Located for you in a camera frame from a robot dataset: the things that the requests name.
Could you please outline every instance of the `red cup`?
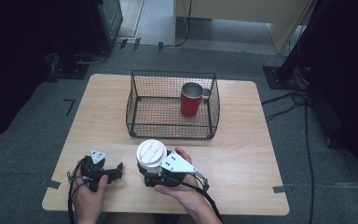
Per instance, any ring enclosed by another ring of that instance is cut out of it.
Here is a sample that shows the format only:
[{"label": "red cup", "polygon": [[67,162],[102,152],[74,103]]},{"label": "red cup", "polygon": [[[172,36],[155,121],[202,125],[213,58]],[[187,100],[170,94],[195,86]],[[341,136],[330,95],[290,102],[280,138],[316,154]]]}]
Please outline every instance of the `red cup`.
[{"label": "red cup", "polygon": [[187,82],[182,87],[180,96],[180,112],[185,117],[194,117],[197,115],[202,101],[203,88],[195,82]]}]

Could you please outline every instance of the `gray carpet floor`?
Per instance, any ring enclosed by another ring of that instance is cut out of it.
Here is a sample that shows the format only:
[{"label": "gray carpet floor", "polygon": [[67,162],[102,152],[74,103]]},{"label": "gray carpet floor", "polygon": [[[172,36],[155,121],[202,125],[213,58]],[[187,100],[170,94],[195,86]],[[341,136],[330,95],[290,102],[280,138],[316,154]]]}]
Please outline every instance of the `gray carpet floor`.
[{"label": "gray carpet floor", "polygon": [[[0,134],[0,223],[69,223],[66,212],[42,208],[46,188],[40,183],[52,176],[92,74],[129,75],[137,69],[213,72],[218,79],[253,81],[261,101],[266,101],[291,92],[271,90],[263,73],[263,65],[280,66],[284,60],[283,56],[200,49],[158,51],[157,47],[141,46],[132,50],[128,45],[115,47],[104,61],[92,64],[83,80],[42,83],[8,130]],[[71,102],[64,99],[76,100],[69,114]],[[292,104],[289,97],[263,108],[268,116]],[[345,148],[328,148],[311,106],[307,114],[315,186],[312,223],[358,223],[358,160]],[[269,121],[268,129],[290,212],[284,217],[223,216],[227,224],[309,223],[311,176],[305,106]]]}]

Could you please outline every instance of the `table top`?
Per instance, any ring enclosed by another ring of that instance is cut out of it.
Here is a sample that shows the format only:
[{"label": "table top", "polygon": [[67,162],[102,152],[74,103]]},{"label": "table top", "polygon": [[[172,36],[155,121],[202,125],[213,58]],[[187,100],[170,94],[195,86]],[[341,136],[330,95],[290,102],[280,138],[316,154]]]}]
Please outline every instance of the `table top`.
[{"label": "table top", "polygon": [[[211,140],[159,139],[168,150],[182,147],[193,165],[209,180],[208,193],[223,215],[284,216],[289,205],[254,82],[217,80],[220,119]],[[97,150],[107,154],[104,169],[124,163],[123,176],[108,185],[105,212],[174,213],[186,211],[172,197],[145,186],[139,173],[136,149],[145,140],[130,137],[126,106],[131,76],[93,75],[77,110],[49,188],[46,210],[66,211],[69,183],[78,161]]]}]

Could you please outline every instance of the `wooden desk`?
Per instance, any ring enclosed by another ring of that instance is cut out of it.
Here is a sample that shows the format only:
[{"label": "wooden desk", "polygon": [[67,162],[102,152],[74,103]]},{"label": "wooden desk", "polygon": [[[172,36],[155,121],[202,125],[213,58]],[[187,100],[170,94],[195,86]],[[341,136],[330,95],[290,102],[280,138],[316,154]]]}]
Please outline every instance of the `wooden desk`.
[{"label": "wooden desk", "polygon": [[[190,16],[266,23],[275,49],[281,53],[297,26],[308,19],[314,4],[316,0],[193,0]],[[190,0],[174,0],[173,43],[176,17],[187,17],[189,6]]]},{"label": "wooden desk", "polygon": [[[123,177],[108,185],[104,211],[138,213],[185,213],[172,197],[145,186],[136,165],[136,149],[145,139],[129,136],[126,105],[130,76],[94,75],[89,80],[62,154],[52,176],[62,183],[48,189],[46,210],[67,210],[69,184],[66,173],[90,149],[107,153],[105,169],[124,162]],[[247,81],[217,81],[220,121],[212,140],[164,140],[168,150],[183,147],[193,164],[209,179],[209,194],[221,214],[286,215],[285,193],[269,138],[256,85]]]}]

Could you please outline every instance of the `wire basket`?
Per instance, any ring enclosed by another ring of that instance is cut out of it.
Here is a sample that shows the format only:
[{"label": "wire basket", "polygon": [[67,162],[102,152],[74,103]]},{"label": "wire basket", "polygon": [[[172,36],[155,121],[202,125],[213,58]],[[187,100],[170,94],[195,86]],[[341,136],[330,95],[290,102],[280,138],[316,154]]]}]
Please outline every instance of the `wire basket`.
[{"label": "wire basket", "polygon": [[[180,112],[181,89],[187,82],[197,82],[204,88],[198,113],[192,118]],[[219,114],[219,91],[214,73],[132,71],[126,113],[130,136],[212,139]]]}]

